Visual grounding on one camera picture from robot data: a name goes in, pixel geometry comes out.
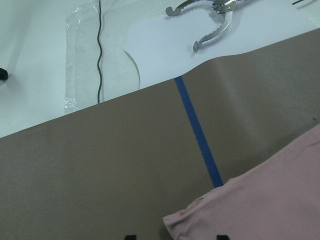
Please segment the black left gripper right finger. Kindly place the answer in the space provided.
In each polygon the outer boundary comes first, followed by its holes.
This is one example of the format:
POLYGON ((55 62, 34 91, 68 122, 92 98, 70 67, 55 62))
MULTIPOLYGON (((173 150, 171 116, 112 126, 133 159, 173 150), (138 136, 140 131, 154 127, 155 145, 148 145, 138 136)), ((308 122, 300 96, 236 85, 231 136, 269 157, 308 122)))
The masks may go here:
POLYGON ((227 235, 217 235, 216 240, 228 240, 228 236, 227 235))

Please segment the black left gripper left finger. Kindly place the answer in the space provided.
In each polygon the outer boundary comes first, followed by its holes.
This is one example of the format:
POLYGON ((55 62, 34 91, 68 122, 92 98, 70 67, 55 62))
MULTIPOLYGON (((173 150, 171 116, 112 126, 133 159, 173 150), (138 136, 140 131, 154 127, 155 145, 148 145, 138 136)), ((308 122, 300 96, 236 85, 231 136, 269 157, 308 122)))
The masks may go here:
POLYGON ((137 240, 137 236, 135 234, 132 235, 126 235, 124 237, 124 240, 137 240))

